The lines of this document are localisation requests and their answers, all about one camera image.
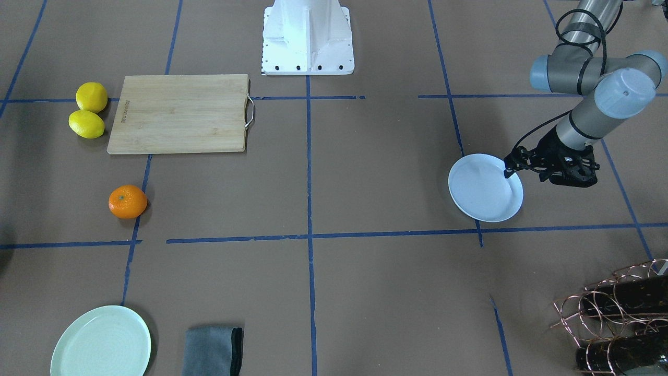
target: wine bottle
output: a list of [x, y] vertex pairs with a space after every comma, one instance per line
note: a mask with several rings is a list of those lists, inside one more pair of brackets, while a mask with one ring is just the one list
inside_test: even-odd
[[667, 357], [666, 331], [593, 343], [589, 349], [578, 349], [575, 356], [581, 371], [612, 371], [617, 375], [642, 367], [651, 367], [654, 372], [658, 370], [660, 374], [668, 375]]
[[627, 314], [668, 313], [668, 276], [621, 282], [616, 285], [595, 288], [582, 299], [585, 314], [597, 317], [619, 315], [619, 307]]

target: yellow lemon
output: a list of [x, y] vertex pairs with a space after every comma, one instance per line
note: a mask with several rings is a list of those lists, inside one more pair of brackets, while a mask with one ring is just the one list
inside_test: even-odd
[[93, 112], [77, 110], [69, 116], [69, 127], [84, 138], [98, 138], [104, 133], [104, 121]]
[[76, 99], [79, 108], [97, 114], [107, 106], [107, 90], [99, 82], [86, 82], [77, 90]]

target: gray cloth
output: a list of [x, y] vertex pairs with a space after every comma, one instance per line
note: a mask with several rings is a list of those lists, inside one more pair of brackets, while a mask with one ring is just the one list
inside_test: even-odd
[[181, 376], [238, 376], [243, 329], [200, 326], [186, 332]]

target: plate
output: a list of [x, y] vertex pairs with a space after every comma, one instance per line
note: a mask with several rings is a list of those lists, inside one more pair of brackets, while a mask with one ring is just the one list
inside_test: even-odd
[[103, 306], [65, 330], [53, 351], [51, 376], [142, 376], [150, 352], [148, 327], [138, 314]]
[[487, 154], [461, 158], [450, 169], [448, 189], [457, 207], [484, 222], [501, 222], [520, 210], [524, 198], [517, 174], [506, 179], [504, 161]]

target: cutting board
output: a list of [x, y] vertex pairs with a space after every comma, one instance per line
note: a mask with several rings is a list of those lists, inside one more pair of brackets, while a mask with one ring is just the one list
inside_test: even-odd
[[240, 152], [247, 74], [126, 76], [109, 154]]

